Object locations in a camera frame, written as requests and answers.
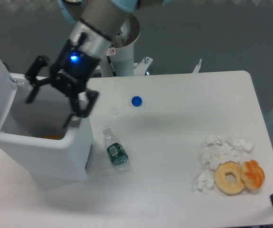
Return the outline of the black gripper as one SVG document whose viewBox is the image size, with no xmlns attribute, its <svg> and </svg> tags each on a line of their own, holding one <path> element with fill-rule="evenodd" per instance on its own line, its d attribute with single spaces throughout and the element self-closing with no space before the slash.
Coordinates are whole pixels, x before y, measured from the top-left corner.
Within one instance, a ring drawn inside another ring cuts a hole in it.
<svg viewBox="0 0 273 228">
<path fill-rule="evenodd" d="M 34 101 L 39 89 L 50 84 L 69 98 L 71 113 L 63 124 L 67 128 L 73 117 L 87 118 L 99 97 L 99 92 L 86 88 L 87 81 L 91 77 L 99 63 L 98 58 L 91 57 L 67 40 L 56 61 L 49 67 L 49 77 L 38 80 L 37 76 L 42 68 L 48 67 L 50 60 L 47 56 L 37 56 L 31 64 L 25 78 L 29 81 L 32 90 L 26 99 L 30 104 Z M 79 93 L 85 92 L 86 106 L 80 104 Z"/>
</svg>

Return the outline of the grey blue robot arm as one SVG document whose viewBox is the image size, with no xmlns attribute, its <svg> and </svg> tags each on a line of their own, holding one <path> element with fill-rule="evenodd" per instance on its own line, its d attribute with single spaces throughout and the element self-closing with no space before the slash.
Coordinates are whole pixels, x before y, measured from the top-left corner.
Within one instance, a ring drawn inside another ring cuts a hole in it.
<svg viewBox="0 0 273 228">
<path fill-rule="evenodd" d="M 73 117 L 87 118 L 99 92 L 88 89 L 86 84 L 121 26 L 132 12 L 165 3 L 165 0 L 88 1 L 56 61 L 50 64 L 47 56 L 37 56 L 25 73 L 32 86 L 26 103 L 34 101 L 40 87 L 50 84 L 69 98 L 71 113 L 63 127 Z"/>
</svg>

